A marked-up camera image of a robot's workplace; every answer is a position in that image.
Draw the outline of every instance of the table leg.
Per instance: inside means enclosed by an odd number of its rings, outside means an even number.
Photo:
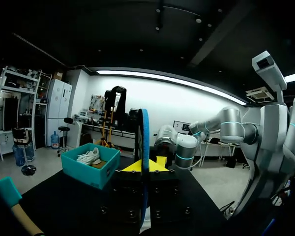
[[[232,152],[232,156],[234,156],[234,152],[235,152],[235,146],[233,146],[233,152]]]
[[[205,153],[203,154],[201,167],[203,166],[203,163],[204,163],[204,161],[205,161],[205,157],[206,157],[206,153],[207,153],[207,151],[208,151],[208,147],[209,147],[209,145],[206,146]]]
[[[218,157],[219,160],[222,159],[222,151],[223,151],[223,146],[221,145],[220,155],[219,155],[219,157]]]
[[[198,167],[200,167],[201,162],[202,162],[202,149],[201,149],[201,144],[200,144],[200,161],[198,163]]]

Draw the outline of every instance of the ceiling beam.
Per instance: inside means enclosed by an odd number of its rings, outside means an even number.
[[[250,0],[240,0],[216,27],[188,66],[195,67],[202,62],[215,46],[254,8],[255,5]]]

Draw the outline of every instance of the metal shelving unit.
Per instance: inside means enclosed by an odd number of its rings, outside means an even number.
[[[20,93],[21,96],[22,94],[31,94],[34,96],[33,99],[33,107],[32,107],[32,113],[31,113],[31,127],[29,128],[25,128],[27,130],[31,131],[31,138],[33,141],[33,145],[34,145],[34,149],[36,149],[35,146],[35,129],[34,129],[34,118],[35,118],[35,106],[36,106],[36,94],[37,94],[37,90],[38,90],[38,85],[39,85],[39,81],[40,81],[40,76],[41,76],[41,71],[39,71],[39,75],[38,75],[38,79],[32,78],[30,76],[27,75],[23,75],[11,70],[7,69],[7,66],[5,68],[2,69],[2,73],[0,76],[0,99],[1,99],[1,93],[3,91],[7,91],[7,92],[12,92],[12,93]],[[9,87],[9,86],[5,86],[5,80],[6,80],[6,76],[10,74],[13,75],[14,77],[19,77],[21,79],[27,80],[27,81],[33,81],[36,82],[34,91],[30,91],[30,90],[26,90],[26,89],[22,89],[22,88],[13,88],[13,87]],[[12,146],[13,146],[13,137],[12,137],[12,130],[7,130],[7,131],[3,131],[0,130],[0,155],[1,155],[1,160],[3,161],[3,155],[12,152]]]
[[[25,90],[22,88],[13,88],[13,87],[9,87],[9,86],[2,86],[1,89],[13,91],[13,92],[23,92],[23,93],[29,93],[29,94],[36,94],[34,91],[28,91],[28,90]]]

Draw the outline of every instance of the white robot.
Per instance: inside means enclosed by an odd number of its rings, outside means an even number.
[[[286,81],[267,51],[254,57],[252,66],[276,92],[277,103],[249,108],[242,119],[237,108],[225,107],[212,119],[191,124],[193,136],[164,125],[155,142],[156,146],[165,143],[176,151],[175,164],[182,169],[191,167],[199,142],[211,132],[220,129],[222,142],[240,143],[250,166],[250,177],[234,215],[257,198],[271,197],[295,174],[295,100],[289,115],[283,103]]]

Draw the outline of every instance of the led light strip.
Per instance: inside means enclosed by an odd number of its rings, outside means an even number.
[[[295,81],[295,74],[286,76],[285,78],[286,83]]]
[[[155,74],[149,74],[149,73],[143,73],[143,72],[135,72],[135,71],[122,71],[122,70],[97,70],[97,73],[100,75],[130,75],[130,76],[140,76],[140,77],[147,77],[147,78],[153,78],[153,79],[159,79],[159,80],[163,80],[163,81],[169,81],[169,82],[174,82],[177,84],[181,84],[181,85],[186,85],[186,86],[190,86],[196,89],[200,89],[203,91],[207,91],[216,95],[219,95],[221,97],[227,98],[233,102],[236,102],[240,105],[246,105],[245,102],[240,101],[237,98],[234,98],[226,93],[220,92],[216,89],[213,88],[209,88],[206,86],[202,86],[199,84],[195,84],[192,82],[188,82],[185,80],[179,80],[179,79],[175,79],[172,77],[167,77],[167,76],[163,76],[163,75],[155,75]]]

